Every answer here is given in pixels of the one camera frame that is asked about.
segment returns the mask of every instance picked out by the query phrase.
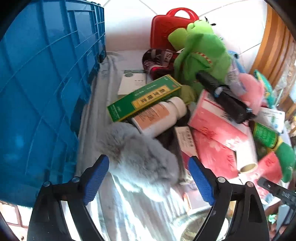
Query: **blue plastic crate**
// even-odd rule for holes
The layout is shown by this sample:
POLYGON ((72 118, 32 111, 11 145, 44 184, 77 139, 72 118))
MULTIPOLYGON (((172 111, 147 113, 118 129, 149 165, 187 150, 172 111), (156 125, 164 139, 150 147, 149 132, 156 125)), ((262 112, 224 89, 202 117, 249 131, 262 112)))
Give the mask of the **blue plastic crate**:
POLYGON ((33 206, 46 180, 69 181, 89 79, 105 57, 104 8, 32 1, 0 42, 0 200, 33 206))

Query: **gray plush toy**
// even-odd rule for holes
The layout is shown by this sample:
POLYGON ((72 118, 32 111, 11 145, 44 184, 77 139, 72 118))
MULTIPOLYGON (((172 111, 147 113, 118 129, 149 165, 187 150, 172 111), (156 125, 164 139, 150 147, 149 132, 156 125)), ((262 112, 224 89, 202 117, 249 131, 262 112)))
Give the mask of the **gray plush toy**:
POLYGON ((98 151, 109 157, 109 172, 128 191, 143 190, 147 197, 160 202, 178 182, 176 156, 131 124, 109 125, 99 137, 98 151))

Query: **white tiled wall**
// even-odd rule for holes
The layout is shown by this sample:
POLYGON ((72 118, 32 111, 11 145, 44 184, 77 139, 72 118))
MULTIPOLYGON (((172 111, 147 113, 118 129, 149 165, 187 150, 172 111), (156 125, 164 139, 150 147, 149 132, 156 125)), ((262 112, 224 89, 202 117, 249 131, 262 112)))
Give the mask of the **white tiled wall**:
MULTIPOLYGON (((139 50, 150 47, 151 20, 170 9, 192 9, 224 38, 229 50, 240 54, 249 71, 257 55, 266 24, 264 0, 96 0, 105 7, 107 50, 139 50)), ((180 11, 177 16, 188 17, 180 11)))

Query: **white bottle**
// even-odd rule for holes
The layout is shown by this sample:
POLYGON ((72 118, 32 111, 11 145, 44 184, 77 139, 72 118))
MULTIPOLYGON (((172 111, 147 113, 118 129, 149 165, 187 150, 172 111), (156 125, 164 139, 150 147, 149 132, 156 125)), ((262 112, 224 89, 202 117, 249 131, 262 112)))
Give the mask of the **white bottle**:
POLYGON ((160 102, 141 112, 132 122, 146 136, 156 137, 176 124, 177 120, 186 115, 187 108, 179 97, 167 102, 160 102))

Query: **green and yellow medicine box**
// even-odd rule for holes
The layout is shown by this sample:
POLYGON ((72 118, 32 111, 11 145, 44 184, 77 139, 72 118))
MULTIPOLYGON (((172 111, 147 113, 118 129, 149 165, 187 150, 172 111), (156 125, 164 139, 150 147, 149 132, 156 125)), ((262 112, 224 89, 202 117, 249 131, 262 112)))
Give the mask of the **green and yellow medicine box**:
POLYGON ((122 121, 159 101, 177 96, 181 86, 168 74, 124 96, 107 109, 113 122, 122 121))

